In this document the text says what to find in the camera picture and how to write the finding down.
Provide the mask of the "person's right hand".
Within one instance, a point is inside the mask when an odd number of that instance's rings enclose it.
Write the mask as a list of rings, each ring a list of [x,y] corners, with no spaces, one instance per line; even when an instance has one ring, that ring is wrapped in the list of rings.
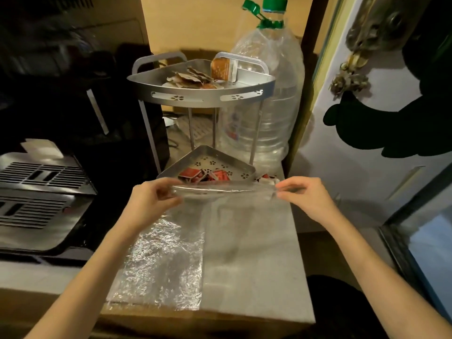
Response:
[[[277,190],[277,197],[298,206],[309,218],[327,230],[344,221],[344,216],[320,178],[313,178],[311,185],[306,189]]]

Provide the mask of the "clear plastic bag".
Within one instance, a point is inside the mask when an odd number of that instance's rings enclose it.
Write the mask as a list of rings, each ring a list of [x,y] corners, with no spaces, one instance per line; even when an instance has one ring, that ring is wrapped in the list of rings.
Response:
[[[140,233],[106,304],[199,310],[207,269],[232,259],[255,211],[268,210],[272,184],[201,182],[171,188],[183,202]]]

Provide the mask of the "person's right forearm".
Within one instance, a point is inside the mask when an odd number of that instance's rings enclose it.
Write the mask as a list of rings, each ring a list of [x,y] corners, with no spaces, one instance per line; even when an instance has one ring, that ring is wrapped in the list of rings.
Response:
[[[390,339],[452,339],[452,325],[395,272],[338,210],[315,219],[334,238]]]

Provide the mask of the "person's left forearm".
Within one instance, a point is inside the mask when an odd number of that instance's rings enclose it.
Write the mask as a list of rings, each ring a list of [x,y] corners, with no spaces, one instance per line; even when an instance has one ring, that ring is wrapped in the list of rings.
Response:
[[[98,249],[24,339],[89,339],[129,248],[165,211],[124,211]]]

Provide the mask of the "pile of red sauce packets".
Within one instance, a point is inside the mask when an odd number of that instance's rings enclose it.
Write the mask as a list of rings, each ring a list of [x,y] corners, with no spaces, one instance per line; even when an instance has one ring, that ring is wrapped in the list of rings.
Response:
[[[275,185],[280,182],[277,176],[271,176],[269,174],[251,178],[251,175],[247,173],[239,173],[237,177],[238,179],[233,179],[233,173],[225,169],[209,170],[186,168],[177,175],[177,178],[182,182],[193,184],[201,182],[258,182]]]

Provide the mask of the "white printed paper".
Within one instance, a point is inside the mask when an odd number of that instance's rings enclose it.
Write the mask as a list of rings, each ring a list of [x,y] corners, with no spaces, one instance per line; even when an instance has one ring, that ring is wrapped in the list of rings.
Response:
[[[192,129],[192,138],[195,142],[203,140],[205,137],[212,137],[213,122],[211,117],[193,116],[191,122],[187,115],[178,117],[174,121],[175,126],[180,130],[184,136],[190,139],[190,128]]]

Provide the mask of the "grey topped cardboard box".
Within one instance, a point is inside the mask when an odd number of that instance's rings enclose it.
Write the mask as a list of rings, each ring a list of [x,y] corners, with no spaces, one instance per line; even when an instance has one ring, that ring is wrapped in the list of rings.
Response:
[[[315,322],[291,206],[255,211],[232,259],[208,268],[199,310],[105,303],[99,322],[177,339],[279,339]]]

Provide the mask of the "silver two-tier corner rack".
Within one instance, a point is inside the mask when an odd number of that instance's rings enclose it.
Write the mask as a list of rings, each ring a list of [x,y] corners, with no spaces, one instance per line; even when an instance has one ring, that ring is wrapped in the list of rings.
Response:
[[[238,68],[237,72],[233,73],[230,78],[226,76],[222,79],[213,79],[211,61],[204,59],[188,61],[187,57],[180,51],[145,56],[134,62],[132,73],[127,77],[127,81],[139,102],[154,162],[159,173],[158,178],[177,176],[182,168],[188,167],[198,157],[202,157],[202,153],[205,153],[205,156],[212,157],[211,165],[224,162],[226,164],[225,169],[230,168],[233,172],[232,179],[254,180],[256,168],[253,166],[253,162],[263,114],[263,104],[274,93],[275,77],[269,74],[266,63],[259,59],[219,52],[214,58],[214,62],[218,61],[229,62],[230,67],[234,67],[235,62],[250,63],[261,67],[263,72]],[[145,102],[188,110],[191,150],[166,170],[162,170],[160,167],[155,141],[145,110]],[[217,150],[218,109],[257,102],[259,108],[249,163]],[[211,146],[201,145],[195,148],[192,128],[192,110],[194,108],[214,110]]]

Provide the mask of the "silver slotted drip tray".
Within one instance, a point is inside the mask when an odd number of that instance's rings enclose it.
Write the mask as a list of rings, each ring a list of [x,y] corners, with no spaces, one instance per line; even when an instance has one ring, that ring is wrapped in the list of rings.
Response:
[[[46,252],[76,228],[97,196],[76,158],[0,155],[0,251]]]

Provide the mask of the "orange sauce packet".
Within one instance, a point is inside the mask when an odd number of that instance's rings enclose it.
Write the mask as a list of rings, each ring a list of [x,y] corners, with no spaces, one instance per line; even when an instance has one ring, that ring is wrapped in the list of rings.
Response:
[[[238,60],[220,57],[211,62],[211,77],[214,80],[236,82]]]

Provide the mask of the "white folded card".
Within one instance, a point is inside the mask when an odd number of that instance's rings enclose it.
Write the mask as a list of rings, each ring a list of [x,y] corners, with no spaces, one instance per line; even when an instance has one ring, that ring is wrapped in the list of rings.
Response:
[[[29,139],[20,143],[25,152],[35,160],[63,159],[64,155],[57,145],[50,140]]]

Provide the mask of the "person's leg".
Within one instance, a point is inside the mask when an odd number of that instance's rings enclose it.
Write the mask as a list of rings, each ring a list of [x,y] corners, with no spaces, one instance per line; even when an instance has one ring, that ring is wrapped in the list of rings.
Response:
[[[307,278],[315,324],[300,339],[389,339],[365,295],[342,280]]]

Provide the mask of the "black coffee machine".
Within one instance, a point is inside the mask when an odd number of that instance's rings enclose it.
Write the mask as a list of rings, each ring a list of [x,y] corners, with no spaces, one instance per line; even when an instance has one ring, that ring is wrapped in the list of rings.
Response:
[[[127,77],[150,56],[141,0],[0,0],[0,155],[26,138],[53,141],[97,190],[79,224],[46,252],[0,261],[82,266],[133,187],[158,172]],[[160,106],[145,103],[160,167],[169,159]]]

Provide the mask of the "dark framed glass panel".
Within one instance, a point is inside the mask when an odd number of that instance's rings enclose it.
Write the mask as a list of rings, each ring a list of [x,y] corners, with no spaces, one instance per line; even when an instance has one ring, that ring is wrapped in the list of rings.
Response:
[[[452,324],[452,163],[378,231],[396,271]]]

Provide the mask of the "brass door latch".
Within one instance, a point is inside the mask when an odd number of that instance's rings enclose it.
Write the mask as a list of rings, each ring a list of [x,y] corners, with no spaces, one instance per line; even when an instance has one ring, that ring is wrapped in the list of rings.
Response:
[[[359,73],[373,52],[397,51],[412,36],[431,0],[362,0],[345,45],[350,50],[346,61],[332,79],[334,99],[346,91],[369,88],[368,77]]]

